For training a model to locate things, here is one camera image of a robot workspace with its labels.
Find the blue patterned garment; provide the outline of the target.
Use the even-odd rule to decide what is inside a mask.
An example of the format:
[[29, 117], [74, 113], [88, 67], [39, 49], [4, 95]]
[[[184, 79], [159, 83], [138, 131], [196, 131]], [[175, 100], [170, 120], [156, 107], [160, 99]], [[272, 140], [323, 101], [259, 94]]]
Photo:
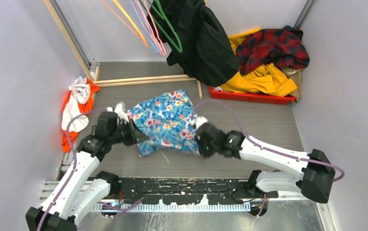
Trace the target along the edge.
[[185, 90], [166, 92], [141, 102], [127, 111], [134, 125], [148, 140], [138, 143], [141, 156], [170, 149], [199, 154], [196, 129], [191, 124], [197, 117], [194, 104]]

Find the blue hanger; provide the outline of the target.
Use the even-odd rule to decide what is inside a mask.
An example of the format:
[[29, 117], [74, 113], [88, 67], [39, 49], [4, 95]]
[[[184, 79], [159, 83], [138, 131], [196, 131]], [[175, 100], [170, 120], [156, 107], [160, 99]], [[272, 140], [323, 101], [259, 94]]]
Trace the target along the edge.
[[133, 16], [134, 21], [138, 24], [138, 28], [140, 29], [149, 47], [153, 49], [156, 55], [161, 55], [162, 54], [161, 46], [158, 40], [156, 39], [153, 29], [146, 18], [146, 13], [140, 4], [140, 1], [128, 0], [128, 6], [135, 14], [135, 16]]

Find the black pleated skirt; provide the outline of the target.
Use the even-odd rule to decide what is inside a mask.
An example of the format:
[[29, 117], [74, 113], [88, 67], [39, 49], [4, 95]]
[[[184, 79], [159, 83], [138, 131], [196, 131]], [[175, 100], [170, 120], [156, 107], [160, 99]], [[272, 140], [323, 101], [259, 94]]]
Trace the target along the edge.
[[[184, 73], [201, 83], [219, 87], [231, 79], [240, 67], [229, 38], [213, 13], [202, 0], [160, 0], [164, 12], [178, 33], [183, 52], [177, 52], [170, 42], [169, 66], [179, 65]], [[166, 23], [153, 12], [162, 26]]]

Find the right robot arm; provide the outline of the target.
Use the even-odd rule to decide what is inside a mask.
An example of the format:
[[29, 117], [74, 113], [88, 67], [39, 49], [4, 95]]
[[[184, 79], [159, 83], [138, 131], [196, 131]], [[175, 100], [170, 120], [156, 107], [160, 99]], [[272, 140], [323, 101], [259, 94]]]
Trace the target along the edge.
[[208, 158], [220, 154], [227, 158], [259, 162], [275, 172], [254, 170], [247, 184], [250, 196], [286, 191], [301, 193], [307, 199], [326, 204], [336, 175], [336, 167], [318, 149], [310, 153], [293, 151], [260, 141], [232, 130], [228, 133], [211, 123], [196, 126], [200, 154]]

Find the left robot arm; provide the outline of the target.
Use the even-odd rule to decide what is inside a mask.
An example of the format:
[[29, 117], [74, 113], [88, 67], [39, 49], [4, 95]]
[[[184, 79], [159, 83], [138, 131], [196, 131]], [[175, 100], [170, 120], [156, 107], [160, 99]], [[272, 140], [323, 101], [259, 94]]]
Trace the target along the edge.
[[123, 110], [101, 112], [94, 132], [73, 149], [73, 162], [53, 192], [38, 207], [30, 207], [26, 223], [30, 231], [76, 231], [84, 217], [103, 198], [116, 198], [121, 184], [115, 174], [101, 171], [86, 190], [86, 181], [114, 144], [135, 144], [134, 126]]

